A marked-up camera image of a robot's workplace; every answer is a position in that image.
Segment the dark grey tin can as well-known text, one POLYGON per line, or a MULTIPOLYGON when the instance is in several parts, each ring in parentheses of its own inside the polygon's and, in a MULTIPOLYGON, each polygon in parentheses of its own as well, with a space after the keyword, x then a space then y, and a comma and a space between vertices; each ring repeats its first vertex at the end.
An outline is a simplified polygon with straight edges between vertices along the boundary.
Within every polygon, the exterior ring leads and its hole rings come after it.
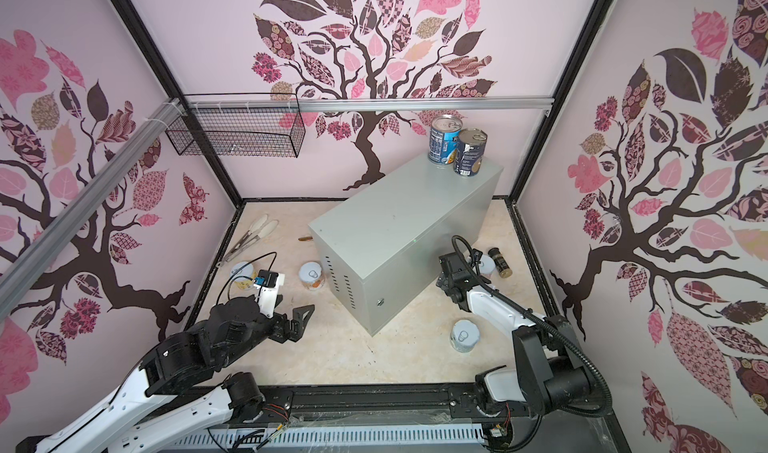
POLYGON ((482 165, 488 135, 479 128, 460 131, 456 146, 454 172, 463 177, 475 176, 482 165))

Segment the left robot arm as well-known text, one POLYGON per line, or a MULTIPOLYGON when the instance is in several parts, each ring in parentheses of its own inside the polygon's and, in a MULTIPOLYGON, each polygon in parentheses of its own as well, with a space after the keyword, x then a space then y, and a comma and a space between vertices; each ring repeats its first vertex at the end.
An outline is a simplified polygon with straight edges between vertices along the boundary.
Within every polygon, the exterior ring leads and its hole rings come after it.
POLYGON ((208 319, 147 352, 121 384, 75 421, 49 436, 22 440, 18 452, 157 452, 191 433, 232 419, 252 421, 266 399, 250 372, 229 375, 200 397, 154 413, 234 364, 263 341, 299 341, 314 305, 265 315, 253 296, 212 308, 208 319))

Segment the blue label tin can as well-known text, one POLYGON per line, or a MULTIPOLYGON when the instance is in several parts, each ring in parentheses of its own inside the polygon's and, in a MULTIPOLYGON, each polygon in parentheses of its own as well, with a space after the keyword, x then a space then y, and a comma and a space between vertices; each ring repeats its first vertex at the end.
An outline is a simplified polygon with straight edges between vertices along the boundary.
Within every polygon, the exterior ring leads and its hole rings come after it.
POLYGON ((430 126, 428 158, 433 163, 451 164, 456 157, 457 141, 463 128, 462 120, 453 114, 436 116, 430 126))

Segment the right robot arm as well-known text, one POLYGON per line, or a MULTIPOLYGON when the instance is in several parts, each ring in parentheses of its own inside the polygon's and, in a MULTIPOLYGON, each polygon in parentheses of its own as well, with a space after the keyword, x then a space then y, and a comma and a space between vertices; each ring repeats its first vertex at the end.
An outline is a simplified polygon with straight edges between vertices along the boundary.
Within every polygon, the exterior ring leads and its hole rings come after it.
POLYGON ((475 378, 479 408, 519 406, 528 415, 563 411, 598 418, 613 412, 607 381, 577 345, 561 315, 541 316, 501 294, 460 253, 439 257, 436 285, 460 310, 485 319, 511 341, 514 363, 475 378))

